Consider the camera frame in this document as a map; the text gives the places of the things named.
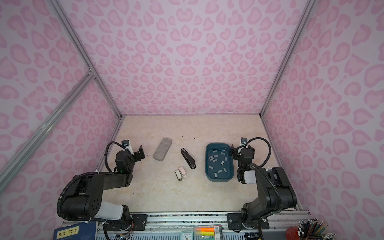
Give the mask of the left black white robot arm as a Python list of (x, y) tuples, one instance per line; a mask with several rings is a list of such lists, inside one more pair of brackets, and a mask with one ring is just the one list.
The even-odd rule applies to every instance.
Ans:
[(103, 201), (106, 190), (128, 187), (135, 164), (145, 158), (143, 147), (131, 153), (124, 149), (116, 154), (116, 170), (76, 175), (62, 190), (58, 202), (59, 217), (71, 222), (101, 222), (106, 231), (128, 231), (134, 220), (126, 205)]

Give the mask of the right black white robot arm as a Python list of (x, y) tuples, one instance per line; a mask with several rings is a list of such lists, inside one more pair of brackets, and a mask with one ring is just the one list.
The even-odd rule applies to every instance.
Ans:
[(228, 228), (236, 233), (267, 230), (270, 228), (268, 217), (297, 205), (296, 194), (284, 169), (260, 167), (253, 163), (254, 155), (252, 147), (230, 148), (230, 156), (238, 161), (238, 181), (256, 185), (258, 194), (255, 200), (245, 203), (239, 213), (227, 214)]

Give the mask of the pink white stapler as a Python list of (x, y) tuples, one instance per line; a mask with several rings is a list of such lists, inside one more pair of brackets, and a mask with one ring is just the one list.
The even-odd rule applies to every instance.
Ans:
[(178, 181), (181, 182), (187, 176), (187, 172), (184, 167), (179, 167), (177, 170), (175, 170), (175, 175)]

